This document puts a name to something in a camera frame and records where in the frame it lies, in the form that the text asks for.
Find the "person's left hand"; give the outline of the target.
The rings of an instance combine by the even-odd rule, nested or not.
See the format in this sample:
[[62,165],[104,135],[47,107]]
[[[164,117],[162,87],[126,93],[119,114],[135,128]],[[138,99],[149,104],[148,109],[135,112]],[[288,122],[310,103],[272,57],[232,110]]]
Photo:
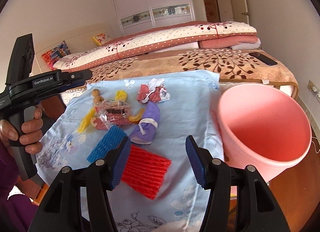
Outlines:
[[18,134],[14,126],[6,120],[1,120],[1,141],[8,153],[14,157],[9,140],[19,140],[25,146],[25,151],[29,154],[39,153],[43,145],[40,142],[42,138],[41,128],[43,127],[42,108],[36,107],[34,118],[22,124],[22,132],[24,135]]

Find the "purple left sleeve forearm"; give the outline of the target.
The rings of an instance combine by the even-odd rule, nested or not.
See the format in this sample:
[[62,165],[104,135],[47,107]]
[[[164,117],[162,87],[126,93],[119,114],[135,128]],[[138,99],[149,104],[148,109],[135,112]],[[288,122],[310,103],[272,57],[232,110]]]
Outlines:
[[18,175],[14,158],[1,145],[1,231],[28,231],[38,208],[26,195],[9,195]]

